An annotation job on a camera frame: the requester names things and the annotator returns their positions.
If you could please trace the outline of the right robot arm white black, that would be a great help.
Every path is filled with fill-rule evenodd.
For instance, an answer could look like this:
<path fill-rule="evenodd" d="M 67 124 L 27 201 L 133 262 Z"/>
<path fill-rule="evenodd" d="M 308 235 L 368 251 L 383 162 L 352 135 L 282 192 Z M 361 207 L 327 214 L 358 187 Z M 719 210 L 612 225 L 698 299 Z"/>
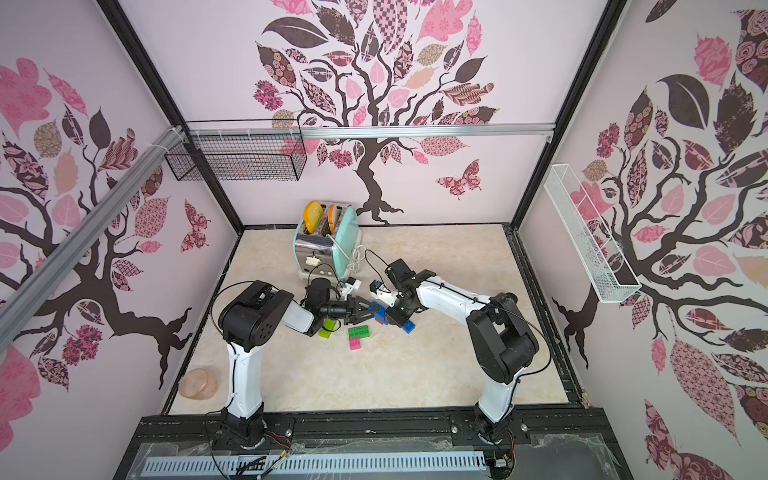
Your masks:
<path fill-rule="evenodd" d="M 475 358 L 485 374 L 475 405 L 474 429 L 488 443 L 499 443 L 511 429 L 514 396 L 520 378 L 532 364 L 539 343 L 513 293 L 476 294 L 445 282 L 430 270 L 415 272 L 403 260 L 385 273 L 396 293 L 385 313 L 399 328 L 412 326 L 411 317 L 427 310 L 440 312 L 467 328 Z"/>

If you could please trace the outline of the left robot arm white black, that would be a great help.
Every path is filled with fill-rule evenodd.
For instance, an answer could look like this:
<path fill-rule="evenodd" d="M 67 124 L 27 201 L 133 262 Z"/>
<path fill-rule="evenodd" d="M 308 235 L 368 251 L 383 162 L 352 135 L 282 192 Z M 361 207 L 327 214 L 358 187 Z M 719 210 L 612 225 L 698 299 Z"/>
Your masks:
<path fill-rule="evenodd" d="M 261 371 L 264 347 L 278 327 L 284 325 L 311 337 L 324 329 L 327 320 L 341 326 L 365 322 L 374 316 L 375 305 L 360 296 L 342 296 L 326 278 L 312 280 L 300 301 L 293 293 L 261 280 L 241 285 L 244 290 L 224 306 L 216 320 L 228 345 L 230 379 L 221 423 L 231 441 L 253 448 L 267 436 Z"/>

